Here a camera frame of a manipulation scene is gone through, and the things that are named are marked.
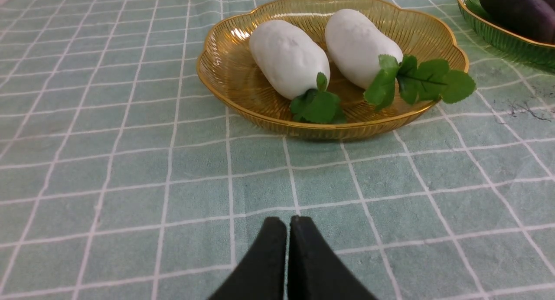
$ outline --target table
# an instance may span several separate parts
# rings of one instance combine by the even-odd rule
[[[0,8],[0,300],[205,299],[298,214],[382,300],[553,300],[555,75],[456,0],[389,0],[452,28],[478,91],[372,140],[282,138],[195,69],[214,23],[269,1]]]

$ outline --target green glass bowl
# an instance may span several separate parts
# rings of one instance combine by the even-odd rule
[[[516,61],[534,63],[555,71],[555,45],[539,43],[519,36],[493,23],[480,0],[457,0],[464,20],[491,46]]]

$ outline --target artificial leaf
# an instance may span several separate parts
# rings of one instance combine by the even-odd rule
[[[450,70],[444,76],[446,88],[441,97],[446,104],[460,102],[476,90],[476,83],[467,73],[459,70]]]
[[[401,75],[414,75],[416,68],[418,67],[418,62],[416,57],[413,55],[403,56],[403,61],[401,62],[401,67],[399,72]]]
[[[320,91],[304,108],[303,118],[315,124],[329,124],[336,115],[340,101],[339,96]]]
[[[335,116],[333,117],[333,120],[331,121],[331,123],[332,124],[346,124],[347,123],[347,117],[345,116],[345,113],[343,112],[343,109],[341,109],[340,106],[337,106]]]
[[[399,95],[401,98],[410,105],[416,103],[416,98],[418,98],[418,88],[415,84],[418,84],[418,81],[405,79],[405,77],[398,75],[397,82],[399,83]]]
[[[448,61],[445,59],[431,59],[420,63],[413,76],[426,81],[436,81],[442,79],[448,72]]]
[[[392,55],[382,54],[378,56],[378,61],[380,63],[380,68],[391,70],[394,69],[395,72],[399,70],[399,63],[397,59]]]
[[[386,94],[385,97],[383,97],[382,102],[380,104],[377,104],[376,108],[374,108],[374,110],[377,112],[391,106],[391,104],[393,103],[393,100],[395,98],[395,81],[392,81],[390,85],[386,87],[386,89]]]
[[[364,92],[364,99],[369,104],[380,106],[380,104],[390,97],[395,96],[395,77],[399,71],[397,59],[391,55],[380,55],[380,71]]]
[[[295,98],[293,98],[293,100],[291,101],[291,104],[289,105],[289,109],[291,110],[291,113],[293,114],[299,114],[301,112],[303,112],[303,110],[305,109],[305,100],[307,98],[307,94],[303,94],[301,96],[297,96]]]
[[[301,115],[301,114],[294,114],[293,115],[293,121],[301,122],[302,120],[303,120],[303,115]]]
[[[316,76],[316,85],[318,87],[318,91],[325,91],[327,88],[327,77],[322,72],[319,72]]]
[[[399,93],[408,104],[416,101],[435,101],[444,92],[444,76],[449,63],[444,59],[432,59],[415,67],[416,57],[405,56],[397,75]]]

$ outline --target gold rim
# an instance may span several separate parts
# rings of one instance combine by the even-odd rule
[[[237,17],[242,17],[242,16],[249,16],[254,14],[256,11],[260,10],[263,7],[266,6],[270,6],[274,3],[278,3],[278,2],[283,2],[284,0],[273,0],[271,2],[268,2],[266,4],[263,4],[261,6],[256,7],[255,9],[253,9],[252,11],[248,12],[248,13],[244,13],[244,14],[238,14],[238,15],[234,15],[231,17],[228,17],[220,22],[218,22],[217,24],[215,24],[214,26],[212,26],[212,28],[208,31],[208,35],[205,38],[204,41],[204,45],[202,47],[202,52],[200,53],[199,57],[197,58],[196,61],[196,74],[198,75],[200,81],[208,88],[208,90],[210,90],[210,92],[212,92],[212,94],[214,94],[214,96],[216,96],[218,99],[220,99],[221,101],[225,102],[227,105],[231,106],[234,110],[237,110],[239,112],[243,112],[244,114],[248,114],[250,116],[254,116],[260,120],[264,120],[264,121],[268,121],[268,122],[272,122],[274,124],[281,124],[281,125],[286,125],[286,126],[293,126],[293,127],[297,127],[297,128],[305,128],[305,129],[322,129],[322,130],[342,130],[342,129],[349,129],[349,128],[353,128],[353,127],[364,127],[364,126],[372,126],[375,124],[384,124],[386,122],[391,122],[391,121],[396,121],[396,120],[400,120],[400,119],[404,119],[410,116],[414,116],[417,114],[422,114],[424,111],[429,110],[431,107],[435,106],[438,102],[440,102],[441,99],[439,99],[438,101],[432,101],[430,103],[428,103],[427,106],[424,106],[422,108],[420,108],[419,110],[414,110],[414,111],[410,111],[410,112],[406,112],[405,114],[400,114],[398,116],[395,117],[391,117],[391,118],[384,118],[384,119],[380,119],[380,120],[372,120],[372,121],[366,121],[366,122],[355,122],[353,124],[303,124],[301,122],[295,122],[295,121],[288,121],[288,120],[280,120],[280,119],[275,119],[275,118],[271,118],[268,116],[264,116],[262,114],[258,114],[256,112],[253,112],[251,110],[247,110],[246,108],[239,106],[238,104],[236,104],[235,102],[233,102],[232,100],[230,100],[228,97],[222,95],[216,88],[214,88],[212,85],[210,85],[210,82],[208,81],[208,79],[204,76],[204,74],[200,71],[200,60],[201,57],[207,53],[207,49],[208,49],[208,39],[210,38],[211,34],[214,32],[214,30],[220,25],[225,23],[226,21],[229,21],[231,19],[235,19]],[[312,0],[314,2],[330,2],[332,0]],[[457,39],[453,33],[453,31],[449,28],[449,26],[444,23],[442,20],[440,20],[439,18],[428,14],[428,13],[424,13],[424,12],[420,12],[420,11],[415,11],[415,10],[410,10],[410,9],[404,9],[404,8],[400,8],[398,6],[396,6],[395,4],[392,4],[390,2],[387,2],[386,0],[377,0],[378,2],[382,2],[384,4],[387,4],[388,6],[394,7],[399,11],[402,12],[412,12],[412,13],[417,13],[417,14],[421,14],[421,15],[425,15],[428,16],[429,18],[432,18],[435,21],[440,22],[440,24],[442,24],[442,26],[444,26],[444,28],[448,31],[449,35],[451,36],[451,41],[452,41],[452,45],[453,47],[458,50],[462,56],[464,57],[464,72],[468,73],[468,69],[470,68],[470,61],[468,60],[468,55],[466,55],[466,53],[460,49],[460,47],[458,47],[457,45]]]
[[[506,30],[506,29],[504,29],[504,28],[502,28],[498,25],[495,25],[491,22],[488,22],[487,20],[483,19],[482,17],[478,16],[477,14],[474,14],[468,7],[466,7],[466,4],[464,3],[464,0],[457,0],[457,3],[467,14],[470,14],[472,17],[476,18],[477,20],[481,21],[482,23],[484,23],[484,24],[486,24],[486,25],[488,25],[488,26],[490,26],[494,29],[497,29],[498,31],[507,33],[508,35],[513,36],[515,38],[518,38],[521,41],[524,41],[524,42],[529,43],[531,45],[536,45],[536,46],[545,47],[545,48],[549,48],[549,49],[555,49],[555,44],[547,44],[547,43],[541,43],[541,42],[537,42],[537,41],[534,41],[534,40],[530,40],[530,39],[525,38],[523,36],[517,35],[514,32],[508,31],[508,30]]]

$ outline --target gold plate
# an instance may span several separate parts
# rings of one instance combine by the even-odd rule
[[[250,13],[216,24],[208,33],[196,63],[202,83],[214,95],[252,123],[280,134],[312,140],[353,140],[395,130],[422,115],[437,102],[407,105],[396,93],[392,106],[376,113],[356,87],[331,63],[329,91],[341,98],[346,124],[294,122],[290,101],[281,97],[266,80],[248,49],[248,36],[260,23],[281,19],[303,29],[326,52],[327,20],[341,8],[363,14],[404,54],[418,61],[446,59],[452,69],[468,72],[468,57],[457,47],[449,27],[436,17],[401,9],[384,0],[276,0]]]

